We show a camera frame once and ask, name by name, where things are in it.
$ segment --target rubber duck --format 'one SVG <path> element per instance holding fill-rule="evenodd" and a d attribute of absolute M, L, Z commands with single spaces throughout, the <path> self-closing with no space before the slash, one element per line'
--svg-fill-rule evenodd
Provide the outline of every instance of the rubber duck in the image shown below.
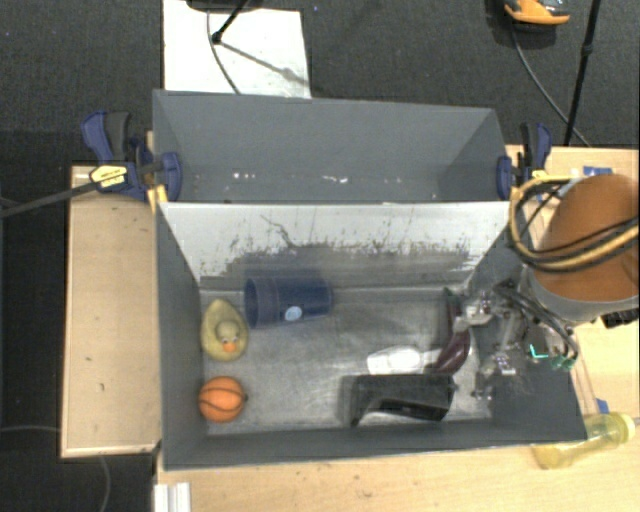
<path fill-rule="evenodd" d="M 216 361 L 234 361 L 247 348 L 249 329 L 229 301 L 216 299 L 202 319 L 200 340 L 204 351 Z"/>

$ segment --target black carpet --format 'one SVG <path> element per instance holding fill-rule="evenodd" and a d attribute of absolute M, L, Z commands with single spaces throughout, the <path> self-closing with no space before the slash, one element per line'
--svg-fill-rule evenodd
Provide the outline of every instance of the black carpet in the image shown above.
<path fill-rule="evenodd" d="M 507 142 L 520 122 L 564 124 L 525 72 L 493 0 L 264 0 L 300 8 L 314 96 L 494 108 Z M 590 2 L 568 25 L 518 34 L 526 57 L 569 110 Z M 640 3 L 604 2 L 577 128 L 593 145 L 638 147 Z M 233 69 L 228 69 L 233 76 Z M 97 109 L 128 110 L 151 127 L 162 85 L 161 0 L 25 0 L 0 15 L 0 187 L 27 201 L 68 186 L 91 158 L 79 123 Z M 4 223 L 2 426 L 59 426 L 66 207 Z M 0 510 L 98 510 L 96 460 L 62 463 L 56 435 L 0 434 Z M 108 459 L 107 510 L 149 508 L 151 458 Z"/>

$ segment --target metal stand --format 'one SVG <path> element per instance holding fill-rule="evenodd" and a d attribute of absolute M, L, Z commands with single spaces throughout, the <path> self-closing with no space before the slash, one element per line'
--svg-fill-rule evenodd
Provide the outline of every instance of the metal stand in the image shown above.
<path fill-rule="evenodd" d="M 576 86 L 573 91 L 573 100 L 571 102 L 571 112 L 569 113 L 569 121 L 567 123 L 567 131 L 564 134 L 564 145 L 568 146 L 573 135 L 573 127 L 576 124 L 576 116 L 578 114 L 578 104 L 580 103 L 580 94 L 582 93 L 582 83 L 587 72 L 587 61 L 589 55 L 593 52 L 593 37 L 596 31 L 596 21 L 598 20 L 598 11 L 600 10 L 600 0 L 593 0 L 591 3 L 591 12 L 589 13 L 589 21 L 587 23 L 587 32 L 582 43 L 582 59 L 580 60 L 580 68 L 578 69 L 578 77 L 576 78 Z"/>

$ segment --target basketball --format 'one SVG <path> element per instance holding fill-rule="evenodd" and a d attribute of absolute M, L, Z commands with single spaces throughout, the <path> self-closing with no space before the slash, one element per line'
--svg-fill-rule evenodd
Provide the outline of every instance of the basketball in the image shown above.
<path fill-rule="evenodd" d="M 198 395 L 200 412 L 209 421 L 227 423 L 242 412 L 247 396 L 231 377 L 215 377 L 205 383 Z"/>

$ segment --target bin floor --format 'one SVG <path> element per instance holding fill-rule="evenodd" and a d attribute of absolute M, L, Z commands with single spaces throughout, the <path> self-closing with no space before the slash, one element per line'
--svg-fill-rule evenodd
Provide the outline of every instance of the bin floor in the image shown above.
<path fill-rule="evenodd" d="M 200 296 L 203 312 L 214 299 L 225 298 L 244 313 L 240 292 L 206 289 Z M 367 374 L 369 354 L 397 345 L 427 351 L 445 341 L 442 290 L 334 290 L 334 298 L 325 318 L 251 330 L 247 351 L 236 361 L 214 361 L 203 352 L 204 380 L 234 377 L 248 396 L 235 421 L 209 424 L 210 435 L 345 427 L 343 378 Z M 486 404 L 471 396 L 477 369 L 472 342 L 467 362 L 454 377 L 458 390 L 445 421 L 490 417 Z M 411 421 L 417 420 L 374 413 L 361 425 Z"/>

